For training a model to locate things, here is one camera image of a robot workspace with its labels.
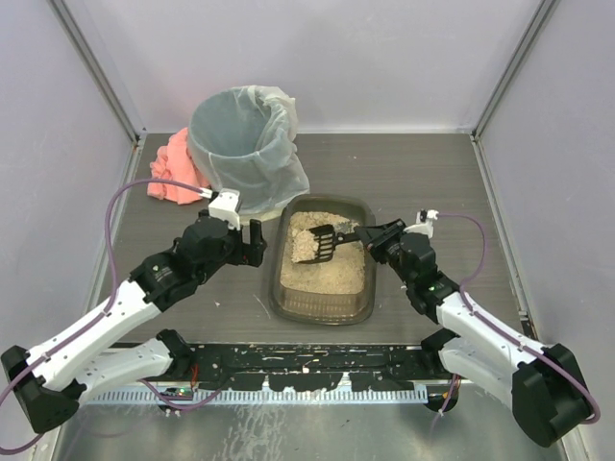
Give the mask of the pink crumpled cloth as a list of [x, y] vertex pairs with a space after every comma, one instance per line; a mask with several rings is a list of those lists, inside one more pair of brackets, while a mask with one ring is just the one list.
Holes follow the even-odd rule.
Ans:
[[[208, 188], [208, 180], [198, 170], [188, 151], [187, 136], [188, 128], [183, 128], [172, 134], [166, 145], [158, 148], [156, 159], [150, 163], [151, 177]], [[168, 183], [150, 182], [147, 186], [147, 194], [180, 206], [202, 200], [197, 192]]]

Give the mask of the dark translucent litter box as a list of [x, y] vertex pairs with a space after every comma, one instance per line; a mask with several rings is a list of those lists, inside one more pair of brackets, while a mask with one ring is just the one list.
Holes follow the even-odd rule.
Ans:
[[268, 288], [273, 311], [296, 322], [353, 325], [373, 311], [376, 263], [358, 242], [343, 244], [322, 263], [301, 259], [315, 252], [308, 230], [326, 224], [350, 233], [371, 226], [375, 217], [363, 201], [333, 195], [308, 194], [284, 209], [275, 238]]

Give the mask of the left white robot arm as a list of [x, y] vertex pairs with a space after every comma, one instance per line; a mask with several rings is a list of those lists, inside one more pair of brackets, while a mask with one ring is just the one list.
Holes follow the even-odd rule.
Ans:
[[80, 406], [116, 386], [149, 377], [181, 378], [191, 371], [190, 346], [172, 329], [123, 352], [109, 346], [175, 303], [192, 296], [225, 265], [259, 267], [267, 248], [261, 222], [242, 229], [201, 215], [171, 248], [146, 257], [101, 305], [69, 328], [28, 350], [12, 346], [1, 363], [35, 434], [72, 418]]

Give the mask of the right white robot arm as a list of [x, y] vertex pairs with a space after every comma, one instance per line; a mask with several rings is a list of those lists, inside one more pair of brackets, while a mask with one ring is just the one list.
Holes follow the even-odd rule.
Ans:
[[396, 220], [356, 229], [366, 252], [400, 278], [411, 306], [441, 327], [422, 343], [429, 363], [498, 399], [540, 447], [597, 422], [599, 406], [569, 349], [511, 328], [467, 294], [465, 281], [455, 282], [438, 268], [431, 238], [442, 216], [422, 210], [411, 226]]

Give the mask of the black slotted litter scoop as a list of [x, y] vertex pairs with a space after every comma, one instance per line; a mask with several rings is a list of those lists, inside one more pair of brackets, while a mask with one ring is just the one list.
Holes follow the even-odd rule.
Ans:
[[298, 230], [293, 236], [291, 261], [299, 264], [330, 262], [338, 246], [358, 241], [355, 232], [338, 232], [333, 225]]

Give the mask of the left aluminium frame post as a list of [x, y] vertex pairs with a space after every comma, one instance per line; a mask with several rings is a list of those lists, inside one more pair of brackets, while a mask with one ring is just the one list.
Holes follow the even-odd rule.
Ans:
[[70, 42], [75, 48], [78, 56], [86, 67], [87, 72], [100, 91], [103, 99], [108, 104], [112, 114], [115, 116], [120, 126], [129, 139], [137, 144], [143, 135], [135, 128], [130, 120], [129, 114], [120, 102], [120, 99], [111, 85], [111, 81], [106, 75], [103, 66], [96, 58], [94, 51], [88, 43], [81, 27], [68, 8], [65, 1], [50, 0], [48, 6], [59, 21], [61, 27], [67, 34]]

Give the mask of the bin with plastic liner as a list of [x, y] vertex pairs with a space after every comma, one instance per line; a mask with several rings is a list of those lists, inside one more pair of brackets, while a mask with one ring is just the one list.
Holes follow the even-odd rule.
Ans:
[[232, 87], [193, 111], [187, 150], [212, 189], [239, 192], [240, 215], [270, 214], [310, 191], [298, 125], [295, 99], [279, 87]]

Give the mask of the right aluminium frame post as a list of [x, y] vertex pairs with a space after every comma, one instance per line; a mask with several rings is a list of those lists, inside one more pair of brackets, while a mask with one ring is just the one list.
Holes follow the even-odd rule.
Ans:
[[476, 126], [471, 132], [471, 137], [475, 142], [481, 139], [501, 101], [507, 94], [514, 79], [519, 74], [525, 61], [528, 59], [536, 40], [547, 26], [548, 21], [559, 3], [559, 0], [541, 0], [538, 2], [529, 24], [523, 31], [519, 42], [505, 66], [504, 73], [491, 92]]

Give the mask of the aluminium frame post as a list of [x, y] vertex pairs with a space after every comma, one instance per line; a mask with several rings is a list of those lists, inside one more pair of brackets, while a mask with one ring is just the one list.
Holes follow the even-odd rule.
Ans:
[[476, 126], [471, 132], [471, 137], [475, 142], [481, 139], [501, 101], [507, 94], [514, 79], [519, 74], [525, 61], [528, 59], [536, 40], [547, 26], [548, 21], [559, 3], [559, 0], [541, 0], [538, 2], [529, 24], [523, 31], [519, 42], [505, 66], [504, 73], [491, 92]]
[[129, 114], [120, 102], [120, 99], [111, 85], [111, 81], [106, 75], [103, 66], [96, 58], [94, 51], [88, 43], [81, 27], [68, 8], [65, 1], [50, 0], [48, 6], [59, 21], [61, 27], [67, 34], [70, 42], [75, 48], [78, 56], [86, 67], [87, 72], [100, 91], [103, 99], [108, 104], [112, 114], [115, 116], [120, 126], [129, 139], [137, 144], [143, 135], [135, 128], [130, 120]]

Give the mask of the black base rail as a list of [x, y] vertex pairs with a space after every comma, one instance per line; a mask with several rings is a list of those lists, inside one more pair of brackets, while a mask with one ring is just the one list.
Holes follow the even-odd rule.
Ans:
[[203, 390], [411, 390], [421, 380], [449, 380], [421, 349], [402, 345], [206, 344], [192, 349], [182, 378]]

